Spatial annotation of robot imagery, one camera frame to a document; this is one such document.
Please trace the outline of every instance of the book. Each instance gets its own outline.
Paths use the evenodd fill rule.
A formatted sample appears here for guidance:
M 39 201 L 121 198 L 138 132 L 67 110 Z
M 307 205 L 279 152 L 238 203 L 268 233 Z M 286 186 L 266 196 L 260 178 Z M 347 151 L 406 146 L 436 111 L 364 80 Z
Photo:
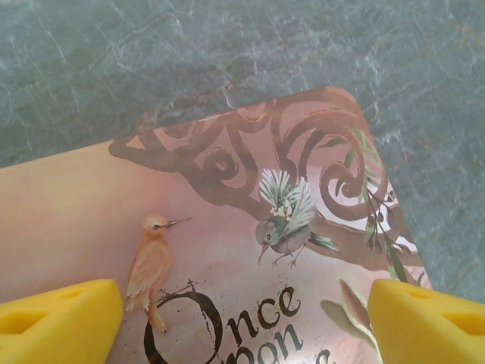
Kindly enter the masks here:
M 377 363 L 373 281 L 430 287 L 335 86 L 3 168 L 0 195 L 0 302 L 115 279 L 107 363 Z

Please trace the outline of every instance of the small bird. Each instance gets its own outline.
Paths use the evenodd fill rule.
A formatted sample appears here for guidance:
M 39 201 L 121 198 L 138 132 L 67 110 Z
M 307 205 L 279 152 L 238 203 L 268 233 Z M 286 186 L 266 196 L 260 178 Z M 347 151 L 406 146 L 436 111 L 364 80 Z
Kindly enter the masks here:
M 157 313 L 155 294 L 172 266 L 172 252 L 165 234 L 168 228 L 186 220 L 189 218 L 168 221 L 158 214 L 148 216 L 142 225 L 142 240 L 128 278 L 126 311 L 144 309 L 152 327 L 163 333 L 167 332 L 167 326 Z
M 282 254 L 272 266 L 277 265 L 284 256 L 293 256 L 299 249 L 294 260 L 289 263 L 292 268 L 296 266 L 296 260 L 308 242 L 340 253 L 335 242 L 313 233 L 308 225 L 315 217 L 317 200 L 311 194 L 305 178 L 301 177 L 299 183 L 292 186 L 288 172 L 265 169 L 259 183 L 259 193 L 271 205 L 272 216 L 256 227 L 256 240 L 261 245 L 258 264 L 261 264 L 261 258 L 268 248 Z

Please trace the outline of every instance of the grey bird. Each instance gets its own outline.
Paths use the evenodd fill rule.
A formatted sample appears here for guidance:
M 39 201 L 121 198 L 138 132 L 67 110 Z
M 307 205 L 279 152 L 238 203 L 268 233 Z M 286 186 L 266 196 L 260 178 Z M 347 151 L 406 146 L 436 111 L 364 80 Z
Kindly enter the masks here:
M 261 221 L 256 227 L 256 240 L 261 245 L 261 254 L 271 248 L 281 256 L 272 266 L 285 256 L 293 256 L 290 268 L 296 265 L 300 253 L 307 243 L 339 253 L 336 243 L 311 231 L 309 223 L 315 217 L 317 200 L 312 196 L 308 182 L 302 177 L 297 185 L 289 183 L 286 171 L 264 170 L 259 184 L 259 193 L 271 205 L 270 218 Z

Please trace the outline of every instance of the yellow object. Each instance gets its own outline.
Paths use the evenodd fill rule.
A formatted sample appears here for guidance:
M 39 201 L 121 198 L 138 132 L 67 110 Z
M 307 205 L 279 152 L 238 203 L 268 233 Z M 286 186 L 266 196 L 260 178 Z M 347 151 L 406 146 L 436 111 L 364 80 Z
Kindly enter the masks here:
M 485 305 L 377 280 L 368 311 L 385 364 L 485 362 Z
M 89 281 L 0 305 L 1 364 L 102 364 L 123 318 L 116 282 Z

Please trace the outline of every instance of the table surface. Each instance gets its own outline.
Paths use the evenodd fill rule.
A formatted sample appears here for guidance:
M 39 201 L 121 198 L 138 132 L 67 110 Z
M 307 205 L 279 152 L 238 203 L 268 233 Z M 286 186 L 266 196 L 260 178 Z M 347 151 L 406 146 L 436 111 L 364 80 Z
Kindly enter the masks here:
M 0 166 L 341 86 L 434 287 L 485 303 L 484 18 L 480 0 L 0 0 Z

